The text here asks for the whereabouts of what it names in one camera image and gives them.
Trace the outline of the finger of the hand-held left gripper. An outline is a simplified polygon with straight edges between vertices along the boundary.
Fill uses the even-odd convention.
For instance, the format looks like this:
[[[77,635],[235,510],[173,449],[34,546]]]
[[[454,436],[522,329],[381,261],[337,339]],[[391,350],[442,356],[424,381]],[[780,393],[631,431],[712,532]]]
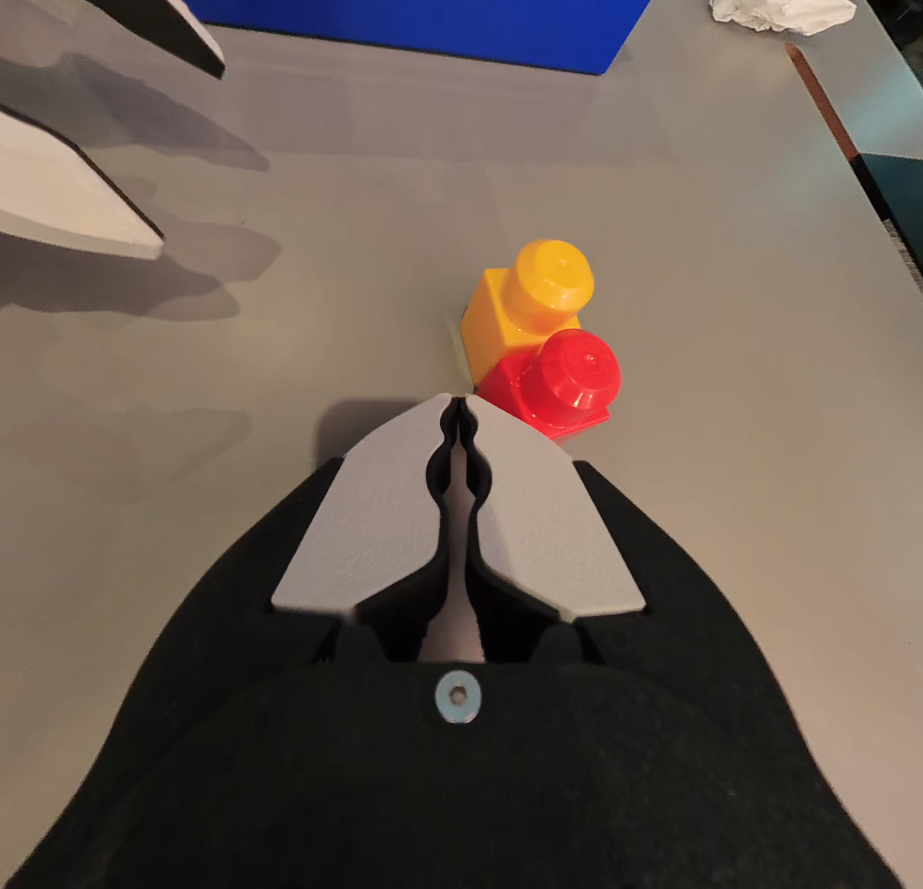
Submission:
[[[77,145],[1,108],[1,231],[44,245],[155,260],[161,230]]]
[[[83,0],[164,52],[216,78],[225,56],[183,0]]]

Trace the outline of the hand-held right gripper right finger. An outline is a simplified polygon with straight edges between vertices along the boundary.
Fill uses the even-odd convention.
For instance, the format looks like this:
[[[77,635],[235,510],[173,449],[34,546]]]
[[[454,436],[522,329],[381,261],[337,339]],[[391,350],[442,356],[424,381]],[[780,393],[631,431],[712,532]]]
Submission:
[[[476,515],[486,567],[564,621],[642,611],[640,589],[571,456],[478,396],[466,408],[487,470]]]

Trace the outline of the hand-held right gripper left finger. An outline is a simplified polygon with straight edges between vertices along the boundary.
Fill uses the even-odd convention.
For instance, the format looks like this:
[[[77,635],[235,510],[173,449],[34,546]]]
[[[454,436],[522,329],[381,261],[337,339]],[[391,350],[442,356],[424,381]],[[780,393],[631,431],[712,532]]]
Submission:
[[[457,399],[436,395],[352,446],[271,596],[278,610],[358,616],[434,566],[448,539]]]

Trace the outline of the red mega block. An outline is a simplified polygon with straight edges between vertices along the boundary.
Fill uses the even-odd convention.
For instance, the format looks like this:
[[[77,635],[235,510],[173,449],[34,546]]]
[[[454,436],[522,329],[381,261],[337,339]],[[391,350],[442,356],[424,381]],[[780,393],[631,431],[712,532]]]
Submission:
[[[571,328],[502,358],[475,396],[560,442],[607,422],[621,383],[609,345],[590,331]]]

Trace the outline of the yellow mega block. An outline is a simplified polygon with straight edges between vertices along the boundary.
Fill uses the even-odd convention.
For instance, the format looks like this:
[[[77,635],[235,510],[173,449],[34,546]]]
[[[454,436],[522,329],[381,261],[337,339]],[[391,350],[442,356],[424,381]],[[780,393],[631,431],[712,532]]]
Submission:
[[[461,318],[473,386],[516,352],[537,349],[562,329],[580,329],[594,273],[580,249],[558,239],[526,244],[507,269],[486,269]]]

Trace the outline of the blue storage bin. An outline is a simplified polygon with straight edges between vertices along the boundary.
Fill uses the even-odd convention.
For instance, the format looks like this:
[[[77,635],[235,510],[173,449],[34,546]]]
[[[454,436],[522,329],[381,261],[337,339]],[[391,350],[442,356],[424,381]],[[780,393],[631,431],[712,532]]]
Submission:
[[[652,0],[184,0],[202,22],[602,75]]]

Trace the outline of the dark tablet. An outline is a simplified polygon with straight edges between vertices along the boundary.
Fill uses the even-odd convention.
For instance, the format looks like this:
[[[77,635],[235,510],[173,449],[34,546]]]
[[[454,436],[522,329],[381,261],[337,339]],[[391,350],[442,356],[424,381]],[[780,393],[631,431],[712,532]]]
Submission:
[[[893,224],[922,273],[922,160],[860,153],[851,166],[876,213]]]

